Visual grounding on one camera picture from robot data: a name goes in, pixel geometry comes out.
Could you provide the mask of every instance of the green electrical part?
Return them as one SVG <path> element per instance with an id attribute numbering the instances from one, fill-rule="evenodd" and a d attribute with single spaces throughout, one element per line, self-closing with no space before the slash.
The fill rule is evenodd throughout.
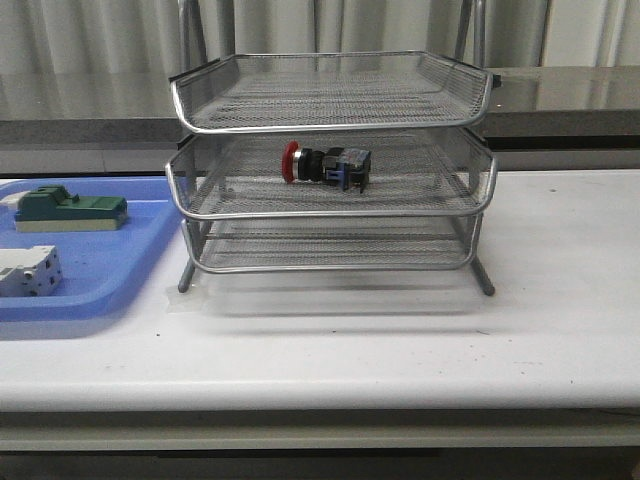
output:
<path id="1" fill-rule="evenodd" d="M 19 232 L 117 230 L 127 219 L 124 197 L 71 195 L 63 185 L 45 185 L 24 195 L 15 214 Z"/>

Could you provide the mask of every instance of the table surface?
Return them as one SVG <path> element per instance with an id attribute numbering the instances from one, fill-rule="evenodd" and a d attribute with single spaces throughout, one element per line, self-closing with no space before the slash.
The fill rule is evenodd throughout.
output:
<path id="1" fill-rule="evenodd" d="M 196 275 L 178 234 L 134 303 L 0 322 L 0 411 L 640 406 L 640 171 L 499 175 L 454 272 Z"/>

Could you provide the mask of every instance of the blue tray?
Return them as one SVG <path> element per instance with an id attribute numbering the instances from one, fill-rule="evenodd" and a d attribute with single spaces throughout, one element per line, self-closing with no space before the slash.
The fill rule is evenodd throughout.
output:
<path id="1" fill-rule="evenodd" d="M 80 196 L 123 196 L 129 218 L 115 231 L 18 233 L 14 212 L 0 207 L 0 248 L 55 245 L 63 275 L 50 296 L 0 298 L 0 320 L 82 319 L 126 306 L 177 229 L 164 177 L 20 180 L 0 186 L 0 198 L 52 183 Z"/>

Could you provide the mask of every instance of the white terminal block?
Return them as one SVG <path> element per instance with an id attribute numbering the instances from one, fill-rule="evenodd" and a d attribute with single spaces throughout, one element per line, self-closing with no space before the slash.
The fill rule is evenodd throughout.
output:
<path id="1" fill-rule="evenodd" d="M 61 280 L 55 246 L 0 249 L 0 297 L 50 295 Z"/>

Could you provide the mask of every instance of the metal mesh tray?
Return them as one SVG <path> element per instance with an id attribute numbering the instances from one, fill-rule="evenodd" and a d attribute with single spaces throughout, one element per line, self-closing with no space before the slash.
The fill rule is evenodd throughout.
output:
<path id="1" fill-rule="evenodd" d="M 171 79 L 196 133 L 468 125 L 491 73 L 426 52 L 233 55 Z"/>
<path id="2" fill-rule="evenodd" d="M 223 220 L 183 228 L 210 273 L 450 270 L 475 257 L 482 215 Z"/>
<path id="3" fill-rule="evenodd" d="M 167 164 L 174 200 L 195 220 L 258 217 L 468 216 L 491 200 L 497 165 L 464 129 L 298 133 L 300 145 L 372 151 L 363 193 L 287 184 L 280 157 L 290 135 L 202 136 Z"/>

